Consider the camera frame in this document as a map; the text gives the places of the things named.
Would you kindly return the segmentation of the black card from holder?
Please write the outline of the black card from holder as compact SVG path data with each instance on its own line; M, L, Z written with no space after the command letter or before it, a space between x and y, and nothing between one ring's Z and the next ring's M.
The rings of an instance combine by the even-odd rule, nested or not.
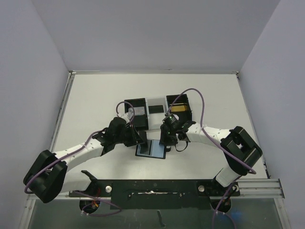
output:
M145 131L140 131L139 136L141 138L141 145L147 145L147 133Z

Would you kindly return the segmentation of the black leather card holder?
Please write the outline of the black leather card holder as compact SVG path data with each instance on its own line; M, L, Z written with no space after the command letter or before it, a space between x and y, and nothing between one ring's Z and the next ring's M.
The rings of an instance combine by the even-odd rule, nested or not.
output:
M160 145L159 140L148 139L146 144L137 145L135 156L165 159L166 153L170 151L170 146Z

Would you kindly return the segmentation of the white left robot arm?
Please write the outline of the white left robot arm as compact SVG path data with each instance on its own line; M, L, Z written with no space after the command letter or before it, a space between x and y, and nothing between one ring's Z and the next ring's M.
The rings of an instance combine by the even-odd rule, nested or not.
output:
M131 147L146 143L143 131L138 132L129 121L115 117L108 127L93 132L79 145L57 152L40 152L23 179L24 192L48 203L61 192L69 191L65 178L74 167L109 153L118 144Z

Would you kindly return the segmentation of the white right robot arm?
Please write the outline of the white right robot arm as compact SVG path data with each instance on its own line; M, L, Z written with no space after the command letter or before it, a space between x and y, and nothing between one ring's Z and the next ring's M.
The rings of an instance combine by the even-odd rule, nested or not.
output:
M215 146L224 153L226 165L215 175L212 183L217 195L227 192L229 185L240 177L257 174L254 166L263 154L258 144L240 126L219 129L202 126L195 121L163 120L160 144L174 146L178 141Z

